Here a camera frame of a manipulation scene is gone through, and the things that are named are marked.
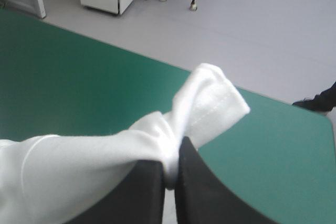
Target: gray floor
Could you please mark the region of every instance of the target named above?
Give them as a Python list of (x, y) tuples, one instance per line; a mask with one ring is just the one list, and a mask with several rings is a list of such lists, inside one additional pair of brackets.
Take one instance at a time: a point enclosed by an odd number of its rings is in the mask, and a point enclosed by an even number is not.
[[(184, 69), (216, 64), (235, 85), (287, 103), (336, 81), (336, 0), (197, 0), (196, 12), (190, 1), (135, 0), (114, 17), (44, 0), (45, 22)], [(335, 125), (336, 111), (328, 117)]]

